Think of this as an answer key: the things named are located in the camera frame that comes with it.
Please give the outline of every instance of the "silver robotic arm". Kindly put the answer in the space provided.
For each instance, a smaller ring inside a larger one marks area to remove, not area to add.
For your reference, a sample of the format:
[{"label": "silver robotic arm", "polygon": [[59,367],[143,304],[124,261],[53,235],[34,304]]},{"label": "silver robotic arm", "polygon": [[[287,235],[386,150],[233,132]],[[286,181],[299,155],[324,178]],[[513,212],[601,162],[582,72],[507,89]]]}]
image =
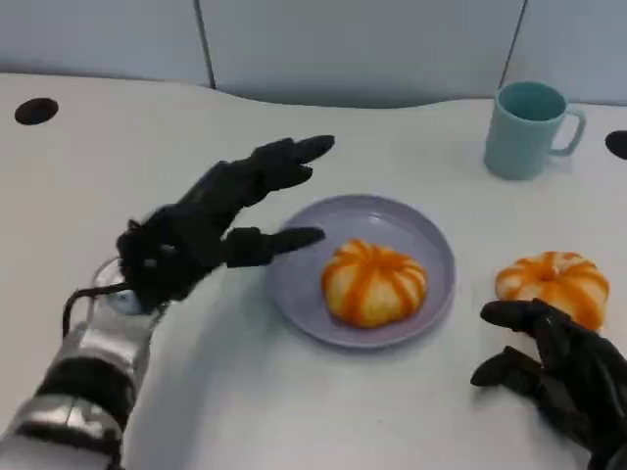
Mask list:
[{"label": "silver robotic arm", "polygon": [[[114,260],[93,284],[121,281]],[[146,313],[130,290],[97,297],[0,441],[0,470],[118,470],[124,428],[166,308]]]},{"label": "silver robotic arm", "polygon": [[[70,297],[62,346],[0,440],[0,470],[120,470],[126,422],[169,302],[184,300],[220,265],[265,265],[324,238],[314,227],[224,233],[239,211],[270,191],[307,181],[306,164],[333,144],[333,136],[267,144],[248,159],[212,167],[180,201],[142,223],[131,220],[118,238],[120,257]],[[92,302],[86,320],[72,328],[79,297]]]}]

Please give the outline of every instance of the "mug handle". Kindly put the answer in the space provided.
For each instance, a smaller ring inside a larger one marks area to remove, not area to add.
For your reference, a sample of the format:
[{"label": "mug handle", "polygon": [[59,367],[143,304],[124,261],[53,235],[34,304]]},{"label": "mug handle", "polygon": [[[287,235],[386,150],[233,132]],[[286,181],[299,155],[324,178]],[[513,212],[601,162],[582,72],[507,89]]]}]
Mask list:
[{"label": "mug handle", "polygon": [[551,155],[555,155],[556,157],[570,157],[579,145],[579,142],[581,142],[584,130],[586,129],[586,114],[583,111],[577,108],[572,108],[567,110],[566,113],[577,117],[579,119],[579,123],[577,124],[577,130],[575,130],[575,136],[565,148],[549,150],[549,153]]}]

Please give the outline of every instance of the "table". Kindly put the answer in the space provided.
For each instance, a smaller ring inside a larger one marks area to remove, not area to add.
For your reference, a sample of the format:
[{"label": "table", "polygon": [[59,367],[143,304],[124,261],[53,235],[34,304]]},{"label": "table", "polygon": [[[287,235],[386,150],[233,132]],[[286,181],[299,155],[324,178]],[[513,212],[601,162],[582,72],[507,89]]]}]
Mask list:
[{"label": "table", "polygon": [[[33,97],[49,122],[14,121]],[[0,75],[0,371],[4,426],[60,345],[61,307],[130,216],[177,198],[210,165],[265,142],[331,133],[314,178],[237,224],[275,230],[323,197],[373,193],[413,205],[458,263],[453,310],[430,334],[384,352],[331,349],[285,324],[264,270],[219,270],[172,307],[127,433],[130,470],[570,469],[583,451],[507,391],[480,394],[474,368],[526,338],[484,324],[495,272],[544,250],[580,252],[612,285],[604,332],[627,352],[627,162],[603,144],[627,109],[584,106],[571,162],[534,181],[481,163],[491,101],[401,110],[256,103],[179,84]],[[566,126],[561,140],[571,130]],[[357,169],[359,178],[349,177]]]}]

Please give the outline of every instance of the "plate rim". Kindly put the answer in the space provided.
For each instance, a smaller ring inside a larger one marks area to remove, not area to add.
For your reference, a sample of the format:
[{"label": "plate rim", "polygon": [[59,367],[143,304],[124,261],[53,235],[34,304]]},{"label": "plate rim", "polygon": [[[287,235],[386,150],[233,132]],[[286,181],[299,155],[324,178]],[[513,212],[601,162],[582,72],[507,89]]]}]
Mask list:
[{"label": "plate rim", "polygon": [[388,197],[384,197],[384,196],[378,196],[378,195],[373,195],[373,194],[364,194],[364,193],[343,194],[343,195],[338,195],[338,196],[330,196],[330,197],[327,197],[327,198],[324,198],[324,199],[321,199],[319,201],[316,201],[314,203],[309,204],[308,206],[304,207],[300,211],[297,211],[291,217],[289,217],[281,225],[279,230],[283,230],[285,228],[290,227],[290,223],[292,222],[292,220],[294,220],[295,218],[299,217],[302,213],[304,213],[306,211],[309,211],[309,210],[311,210],[311,209],[313,209],[313,208],[315,208],[317,206],[322,206],[324,204],[328,204],[329,202],[342,200],[342,199],[370,199],[370,200],[382,201],[382,202],[384,202],[386,204],[393,204],[393,205],[401,206],[401,207],[405,208],[406,210],[410,210],[412,212],[417,213],[419,216],[421,216],[423,219],[425,219],[435,229],[436,233],[440,236],[440,238],[444,241],[444,245],[445,245],[447,251],[449,252],[449,254],[451,256],[451,262],[452,262],[452,266],[453,266],[453,270],[452,270],[453,279],[452,279],[452,283],[451,283],[451,289],[449,290],[449,292],[448,292],[446,298],[444,299],[444,301],[441,303],[441,307],[438,310],[438,313],[436,315],[434,315],[431,319],[429,319],[422,326],[422,328],[420,328],[419,330],[409,331],[405,335],[398,336],[396,338],[390,339],[390,340],[385,341],[385,342],[378,342],[377,344],[354,343],[354,342],[351,342],[351,341],[335,340],[335,339],[329,339],[329,338],[320,337],[314,331],[311,331],[309,328],[307,328],[304,325],[302,325],[299,322],[297,322],[294,318],[292,318],[292,316],[288,315],[285,312],[285,310],[283,309],[283,307],[281,306],[281,304],[279,303],[278,299],[276,298],[273,289],[269,288],[269,283],[271,281],[272,272],[273,272],[274,269],[276,269],[276,267],[274,267],[275,264],[272,263],[268,267],[268,270],[266,272],[265,284],[266,284],[266,288],[269,290],[269,294],[270,294],[270,297],[272,298],[272,301],[274,302],[276,307],[280,310],[281,316],[283,318],[287,319],[293,326],[297,327],[300,331],[302,331],[303,333],[308,335],[310,338],[314,338],[316,341],[319,341],[321,343],[325,343],[327,345],[332,345],[332,346],[336,346],[336,347],[340,347],[340,348],[346,348],[346,349],[352,349],[352,350],[379,350],[379,349],[383,349],[383,348],[388,348],[388,347],[396,346],[396,345],[398,345],[400,343],[404,343],[404,342],[409,341],[409,340],[416,339],[419,336],[421,336],[423,333],[426,333],[426,332],[430,331],[436,324],[440,323],[442,320],[444,320],[444,318],[446,318],[448,316],[448,314],[450,313],[450,311],[451,311],[451,309],[453,307],[453,301],[455,299],[455,293],[456,293],[457,284],[458,284],[458,265],[457,265],[457,260],[456,260],[456,257],[455,257],[455,252],[453,251],[453,248],[451,247],[451,244],[449,243],[449,240],[444,235],[444,232],[442,232],[440,227],[438,227],[438,225],[436,225],[433,222],[433,220],[431,220],[431,218],[426,216],[422,211],[419,211],[418,209],[410,206],[409,204],[402,203],[402,202],[397,201],[397,200],[395,200],[393,198],[388,198]]}]

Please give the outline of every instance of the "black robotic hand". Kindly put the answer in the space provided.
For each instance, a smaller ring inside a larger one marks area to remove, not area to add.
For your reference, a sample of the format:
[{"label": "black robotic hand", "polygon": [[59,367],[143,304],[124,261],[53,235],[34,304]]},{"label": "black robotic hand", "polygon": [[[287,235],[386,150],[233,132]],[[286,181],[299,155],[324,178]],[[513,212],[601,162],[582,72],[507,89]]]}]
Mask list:
[{"label": "black robotic hand", "polygon": [[118,238],[125,283],[146,311],[182,300],[212,270],[259,266],[272,258],[318,242],[319,228],[305,227],[264,235],[259,228],[224,232],[243,209],[270,191],[290,188],[312,177],[306,164],[334,144],[331,135],[300,142],[283,139],[256,149],[246,160],[220,162],[176,204],[164,206],[142,223],[131,220]]},{"label": "black robotic hand", "polygon": [[506,347],[479,366],[472,385],[503,385],[531,399],[592,453],[589,469],[627,468],[627,362],[614,345],[539,300],[491,302],[481,317],[535,339],[542,364]]}]

